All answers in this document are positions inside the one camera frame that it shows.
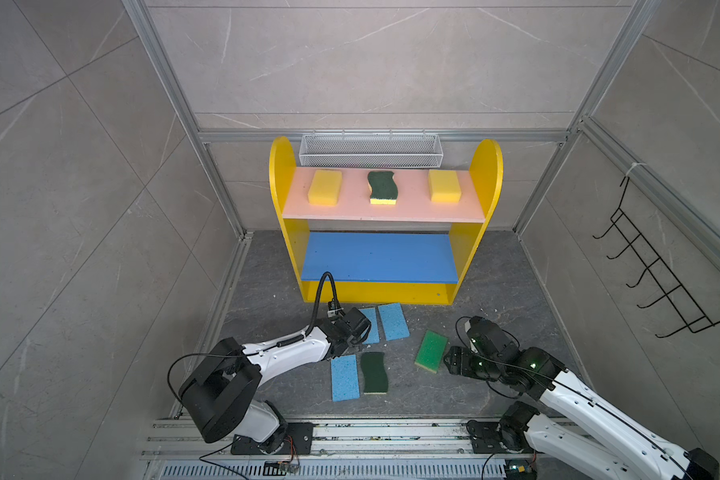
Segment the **dark green sponge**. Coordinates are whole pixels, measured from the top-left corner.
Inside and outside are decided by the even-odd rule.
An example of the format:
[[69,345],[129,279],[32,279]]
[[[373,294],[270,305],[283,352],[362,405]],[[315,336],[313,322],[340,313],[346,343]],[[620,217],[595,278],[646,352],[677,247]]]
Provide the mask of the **dark green sponge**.
[[363,374],[363,393],[366,395],[382,395],[389,391],[389,379],[384,365],[382,352],[363,353],[360,358]]
[[367,181],[370,189],[371,205],[395,205],[398,200],[398,187],[393,171],[370,171]]

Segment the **light green sponge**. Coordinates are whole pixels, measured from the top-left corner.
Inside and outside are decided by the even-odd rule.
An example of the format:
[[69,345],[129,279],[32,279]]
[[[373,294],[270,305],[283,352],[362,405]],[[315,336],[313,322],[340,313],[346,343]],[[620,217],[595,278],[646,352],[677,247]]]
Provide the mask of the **light green sponge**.
[[448,339],[434,331],[427,330],[416,354],[414,364],[431,373],[437,373],[442,363]]

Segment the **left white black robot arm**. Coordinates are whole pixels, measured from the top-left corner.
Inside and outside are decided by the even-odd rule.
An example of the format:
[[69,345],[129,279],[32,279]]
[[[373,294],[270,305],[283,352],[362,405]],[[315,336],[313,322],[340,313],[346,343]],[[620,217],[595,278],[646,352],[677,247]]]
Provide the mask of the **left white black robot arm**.
[[270,341],[222,339],[201,356],[178,388],[178,400],[204,442],[233,435],[272,453],[285,441],[288,423],[273,404],[255,399],[258,388],[300,366],[340,357],[364,342],[370,330],[370,319],[352,308]]

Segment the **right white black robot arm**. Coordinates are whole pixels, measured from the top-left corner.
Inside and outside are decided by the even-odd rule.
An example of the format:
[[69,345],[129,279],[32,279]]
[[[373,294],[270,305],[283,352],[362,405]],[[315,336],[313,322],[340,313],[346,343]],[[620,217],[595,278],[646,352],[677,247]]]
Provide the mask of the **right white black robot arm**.
[[495,428],[471,420],[473,446],[552,456],[593,479],[717,479],[718,461],[662,438],[610,404],[543,349],[523,349],[497,323],[461,317],[458,345],[443,362],[452,375],[503,384],[513,404]]

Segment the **yellow sponge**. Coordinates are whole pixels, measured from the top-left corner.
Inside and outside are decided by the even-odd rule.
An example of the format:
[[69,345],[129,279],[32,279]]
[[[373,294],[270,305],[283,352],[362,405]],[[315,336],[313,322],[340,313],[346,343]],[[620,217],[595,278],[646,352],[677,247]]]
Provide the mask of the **yellow sponge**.
[[307,198],[310,205],[334,207],[338,204],[343,174],[340,170],[316,170]]
[[430,201],[437,204],[456,204],[462,196],[459,176],[453,170],[430,170],[428,172]]

